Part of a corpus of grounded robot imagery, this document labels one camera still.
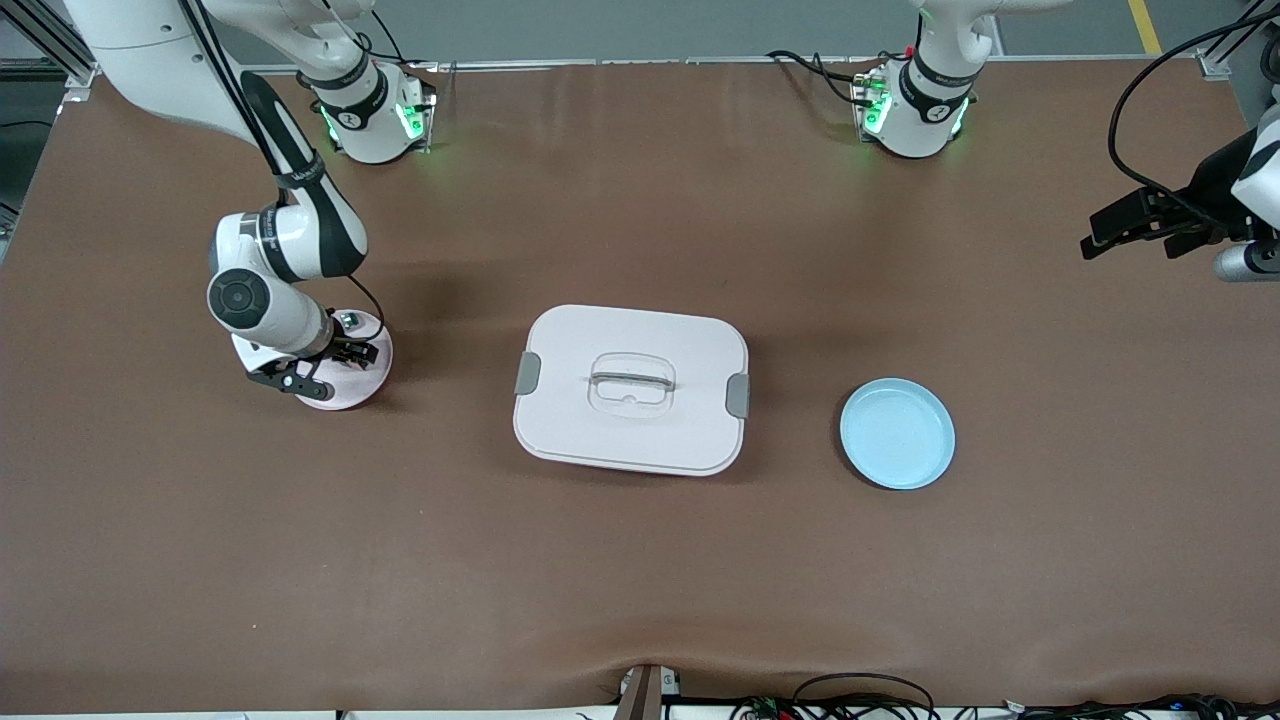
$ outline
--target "black cable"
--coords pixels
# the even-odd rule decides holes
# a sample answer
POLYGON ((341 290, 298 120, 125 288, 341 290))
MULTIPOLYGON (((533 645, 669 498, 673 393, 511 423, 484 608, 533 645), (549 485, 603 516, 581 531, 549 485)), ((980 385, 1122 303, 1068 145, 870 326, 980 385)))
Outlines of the black cable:
MULTIPOLYGON (((244 97, 244 90, 241 87, 239 82, 232 77, 230 61, 227 59, 227 51, 223 50, 221 42, 218 40, 218 35, 214 32, 212 20, 209 18, 209 12, 205 10, 205 5, 200 0, 179 0, 178 6, 182 8, 182 14, 186 15, 187 22, 191 23, 191 31, 196 36, 197 42, 205 50, 205 56, 209 59, 209 64, 214 68, 218 74, 218 79, 223 83, 223 90, 230 97, 232 105, 241 115, 241 120, 244 123, 246 129, 248 129, 250 136, 253 138, 253 143, 257 145, 259 151, 262 154, 262 159, 266 160, 266 167, 271 169, 273 176, 280 174, 280 165, 275 161, 275 155, 271 154, 271 149, 266 142, 266 136, 262 133, 261 126, 259 126, 257 118, 248 106, 248 99, 244 97), (196 17, 196 9, 200 10, 200 17, 204 18, 204 24, 196 17)), ((288 193, 280 188, 275 204, 276 206, 283 206, 288 204, 288 193)))
POLYGON ((356 31, 356 45, 374 58, 380 58, 383 60, 394 60, 397 64, 401 64, 401 59, 397 58, 396 55, 388 55, 387 53, 375 51, 372 38, 370 38, 369 33, 364 31, 356 31))
POLYGON ((383 316, 383 306, 381 306, 380 302, 378 302, 378 299, 374 297, 374 293, 369 292, 369 288, 365 287, 365 283, 362 283, 362 282, 360 282, 360 281, 356 279, 356 275, 347 275, 347 279, 351 281, 352 284, 355 284, 356 287, 358 287, 360 292, 364 292, 365 297, 367 297, 369 301, 374 304, 374 309, 378 310, 378 329, 374 331, 374 334, 371 334, 369 337, 352 338, 352 340, 358 341, 358 342, 371 342, 374 338, 376 338, 378 336, 383 334, 383 328, 387 327, 387 320, 383 316))
MULTIPOLYGON (((911 45, 911 53, 915 53, 920 47, 920 36, 924 35, 924 15, 915 15, 915 44, 911 45)), ((876 54, 877 58, 888 58, 891 60, 908 60, 910 55, 906 53, 890 53, 888 50, 881 50, 876 54)))
POLYGON ((750 698, 746 698, 746 700, 739 702, 733 707, 733 710, 730 711, 728 720, 737 720, 737 714, 741 712, 745 708, 749 708, 749 707, 751 707, 751 700, 750 698))
POLYGON ((828 70, 827 65, 823 64, 822 61, 822 55, 819 55, 818 53, 813 54, 813 64, 810 64, 808 60, 805 60, 804 58, 796 55, 790 50, 774 50, 773 53, 769 53, 765 56, 773 58, 774 60, 777 60, 778 58, 787 58, 790 60, 795 60, 796 63, 800 64, 800 67, 809 70, 810 73, 820 74, 823 79, 827 81, 827 87, 829 87, 831 91, 835 92, 836 96, 844 100, 845 102, 849 102, 850 105, 858 105, 859 108, 872 106, 870 101, 863 100, 861 97, 852 97, 850 95, 845 95, 838 87, 836 87, 835 81, 838 79, 841 82, 854 82, 854 76, 846 76, 844 73, 833 73, 828 70))
MULTIPOLYGON (((1276 3, 1271 9, 1275 10, 1277 8, 1280 8, 1280 3, 1276 3)), ((1231 46, 1226 49, 1225 53, 1222 53, 1221 55, 1219 55, 1217 61, 1221 63, 1222 60, 1226 60, 1228 58, 1230 58, 1231 53, 1235 53, 1235 49, 1239 47, 1240 45, 1243 45, 1244 41, 1248 40, 1254 32, 1257 32, 1260 27, 1262 27, 1262 26, 1260 26, 1260 24, 1258 26, 1253 26, 1253 27, 1249 28, 1249 32, 1245 32, 1244 35, 1242 35, 1240 37, 1238 37, 1235 40, 1235 42, 1233 42, 1231 46)))
POLYGON ((4 123, 4 124, 0 124, 0 129, 3 129, 3 128, 15 128, 15 127, 19 127, 19 126, 45 126, 46 128, 51 128, 51 127, 54 127, 54 123, 50 123, 50 122, 46 122, 46 120, 18 120, 15 123, 4 123))
POLYGON ((838 87, 836 87, 836 83, 832 81, 831 73, 827 72, 827 65, 822 64, 822 55, 814 53, 813 61, 818 64, 818 72, 822 73, 822 77, 827 81, 827 87, 829 87, 831 91, 836 94, 836 97, 840 97, 845 102, 849 102, 850 105, 856 105, 859 108, 872 106, 870 100, 863 100, 861 97, 852 97, 850 95, 845 95, 844 92, 840 91, 838 87))
POLYGON ((1187 42, 1183 42, 1181 45, 1178 45, 1176 47, 1166 51, 1160 58, 1156 58, 1155 60, 1152 60, 1151 64, 1148 64, 1146 68, 1143 68, 1142 72, 1139 72, 1138 76, 1133 78, 1133 81, 1129 83, 1129 86, 1124 88, 1124 92, 1120 94, 1120 99, 1116 101, 1116 106, 1111 111, 1111 124, 1107 128, 1107 154, 1111 156, 1111 163, 1115 164, 1115 167, 1121 173, 1129 176, 1129 178, 1134 179, 1135 182, 1138 182, 1138 183, 1140 183, 1140 184, 1143 184, 1146 187, 1149 187, 1151 190, 1155 190, 1157 192, 1161 192, 1161 193, 1169 196, 1170 200, 1172 200, 1174 202, 1176 202, 1178 205, 1180 205, 1184 210, 1187 210, 1188 213, 1190 213, 1193 217, 1196 217, 1202 223, 1206 223, 1206 224, 1208 224, 1208 225, 1211 225, 1213 228, 1221 229, 1221 231, 1228 229, 1226 225, 1221 220, 1211 217, 1208 213, 1206 213, 1201 208, 1193 205, 1192 202, 1188 202, 1187 200, 1184 200, 1180 195, 1178 195, 1176 192, 1174 192, 1169 187, 1166 187, 1166 186, 1164 186, 1164 184, 1153 181, 1152 178, 1149 178, 1149 177, 1139 173, 1138 170, 1134 170, 1124 160, 1121 160, 1120 159, 1120 154, 1116 151, 1116 129, 1120 127, 1120 115, 1124 111, 1124 106, 1129 101, 1129 97, 1138 88, 1138 86, 1142 85, 1142 81, 1147 79, 1147 77, 1151 76, 1151 73, 1156 72, 1156 69, 1160 68, 1160 65, 1164 65, 1165 63, 1167 63, 1171 58, 1174 58, 1179 53, 1184 53, 1188 49, 1194 47, 1196 45, 1199 45, 1201 42, 1204 42, 1206 40, 1215 38, 1215 37, 1217 37, 1220 35, 1230 33, 1233 31, 1240 29, 1242 27, 1258 26, 1258 24, 1268 22, 1271 18, 1276 18, 1276 17, 1280 17, 1280 9, 1272 9, 1272 10, 1268 10, 1266 13, 1261 13, 1258 15, 1253 15, 1253 17, 1243 19, 1243 20, 1235 20, 1234 23, 1225 24, 1225 26, 1222 26, 1220 28, 1211 29, 1211 31, 1208 31, 1208 32, 1206 32, 1206 33, 1203 33, 1201 36, 1193 37, 1193 38, 1188 40, 1187 42))
POLYGON ((1271 85, 1280 85, 1280 68, 1276 67, 1277 44, 1280 44, 1280 32, 1272 32, 1266 46, 1262 49, 1262 58, 1258 63, 1260 69, 1262 70, 1262 77, 1267 78, 1271 85))
MULTIPOLYGON (((817 65, 810 64, 809 60, 801 58, 800 55, 796 55, 795 53, 792 53, 790 50, 774 50, 773 53, 767 53, 764 56, 765 58, 773 58, 774 60, 777 60, 778 58, 786 58, 788 60, 795 60, 796 63, 800 64, 801 68, 809 70, 810 73, 819 74, 819 76, 823 74, 823 72, 820 69, 818 69, 817 65)), ((841 82, 854 82, 854 76, 846 76, 844 73, 832 73, 829 70, 827 72, 827 74, 831 76, 833 79, 838 79, 841 82)))
POLYGON ((378 14, 378 10, 370 12, 372 13, 374 19, 378 20, 378 27, 383 28, 383 35, 385 35, 387 40, 390 41, 392 49, 396 51, 396 56, 399 58, 401 63, 404 63, 404 54, 399 50, 399 42, 396 42, 396 36, 387 28, 387 23, 383 22, 383 17, 378 14))
MULTIPOLYGON (((1238 20, 1243 20, 1244 18, 1252 15, 1253 12, 1257 10, 1260 6, 1262 6, 1262 4, 1266 3, 1266 1, 1267 0, 1253 0, 1253 4, 1249 5, 1243 13, 1240 13, 1240 17, 1236 18, 1236 19, 1238 20)), ((1219 37, 1217 40, 1215 40, 1213 45, 1210 45, 1208 50, 1204 51, 1204 56, 1208 58, 1210 55, 1212 55, 1213 51, 1217 50, 1217 46, 1221 45, 1228 37, 1230 37, 1230 33, 1224 35, 1222 37, 1219 37)))
MULTIPOLYGON (((800 685, 795 689, 795 692, 791 693, 791 702, 792 703, 797 702, 799 698, 800 698, 800 693, 804 692, 805 688, 817 685, 819 683, 829 683, 832 680, 851 680, 851 679, 884 680, 887 683, 896 683, 896 684, 900 684, 900 685, 906 685, 906 687, 914 689, 915 692, 920 693, 922 696, 924 696, 924 700, 928 702, 928 705, 925 706, 925 710, 928 710, 929 717, 932 717, 934 720, 940 720, 938 719, 938 714, 934 710, 933 696, 929 694, 929 691, 927 691, 923 687, 913 683, 911 680, 908 680, 908 679, 904 679, 904 678, 899 678, 896 675, 886 675, 883 673, 831 673, 831 674, 827 674, 827 675, 818 675, 817 678, 810 678, 810 679, 805 680, 804 683, 800 683, 800 685)), ((845 701, 845 700, 849 700, 851 697, 852 696, 841 696, 840 698, 832 698, 832 700, 845 701)))
POLYGON ((1084 702, 1062 707, 1028 707, 1018 720, 1132 720, 1133 715, 1148 717, 1144 711, 1193 712, 1198 720, 1261 720, 1280 714, 1280 702, 1270 705, 1236 703, 1220 696, 1169 694, 1134 705, 1084 702))

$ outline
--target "container lid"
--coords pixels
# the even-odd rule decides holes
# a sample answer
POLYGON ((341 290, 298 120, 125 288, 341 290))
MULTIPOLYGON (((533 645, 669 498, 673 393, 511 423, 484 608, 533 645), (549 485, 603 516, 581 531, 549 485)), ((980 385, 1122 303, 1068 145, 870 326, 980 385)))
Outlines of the container lid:
POLYGON ((713 318, 561 305, 529 331, 515 429, 538 457, 710 475, 742 447, 746 342, 713 318))

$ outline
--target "robotic arm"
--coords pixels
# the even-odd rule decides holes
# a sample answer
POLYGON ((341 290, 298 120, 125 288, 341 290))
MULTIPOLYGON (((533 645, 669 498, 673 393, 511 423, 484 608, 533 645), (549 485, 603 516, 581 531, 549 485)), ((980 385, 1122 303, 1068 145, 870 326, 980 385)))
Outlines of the robotic arm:
POLYGON ((1164 240, 1172 260, 1206 245, 1243 242, 1213 261, 1226 282, 1280 281, 1280 108, 1257 128, 1215 151, 1178 191, 1213 223, 1197 217, 1169 195, 1140 187, 1089 217, 1091 234, 1080 252, 1092 260, 1117 245, 1164 240))
POLYGON ((334 143, 361 163, 387 163, 430 142, 435 88, 370 58, 346 22, 374 0, 205 0, 218 19, 256 35, 300 68, 320 99, 334 143))
POLYGON ((293 286, 353 273, 367 252, 365 228, 275 91, 225 56, 196 0, 67 5, 125 99, 257 145, 294 201, 223 218, 210 246, 209 309, 248 378, 321 409, 372 395, 392 359, 381 323, 330 313, 293 286))
POLYGON ((977 27, 983 15, 1034 13, 1071 0, 909 0, 920 12, 915 51, 890 58, 870 73, 855 108, 863 135, 905 158, 927 158, 960 131, 969 91, 991 56, 993 38, 977 27))

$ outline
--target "blue dish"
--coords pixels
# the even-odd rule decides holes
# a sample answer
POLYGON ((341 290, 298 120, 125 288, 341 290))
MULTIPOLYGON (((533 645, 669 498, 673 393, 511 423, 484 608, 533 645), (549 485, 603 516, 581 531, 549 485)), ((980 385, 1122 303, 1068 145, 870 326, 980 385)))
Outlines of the blue dish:
POLYGON ((858 388, 840 414, 845 455, 868 480, 892 489, 916 489, 951 464, 956 430, 942 401, 901 378, 858 388))

